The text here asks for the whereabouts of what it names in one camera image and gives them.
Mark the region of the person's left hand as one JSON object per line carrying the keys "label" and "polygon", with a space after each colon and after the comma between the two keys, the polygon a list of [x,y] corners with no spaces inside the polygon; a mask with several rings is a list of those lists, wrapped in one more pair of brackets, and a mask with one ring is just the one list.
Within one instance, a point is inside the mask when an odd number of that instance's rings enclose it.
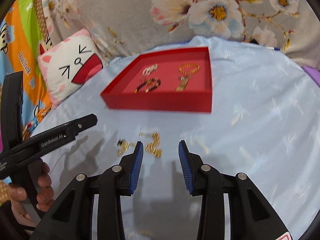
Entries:
{"label": "person's left hand", "polygon": [[[41,164],[42,173],[37,179],[37,183],[40,186],[41,191],[36,196],[36,207],[40,211],[47,212],[54,202],[54,191],[52,188],[52,180],[48,174],[50,168],[44,162],[42,162]],[[16,220],[19,225],[35,227],[36,224],[33,222],[22,204],[28,198],[25,189],[23,187],[10,183],[8,187],[8,194],[10,197],[11,210],[14,216],[14,220]]]}

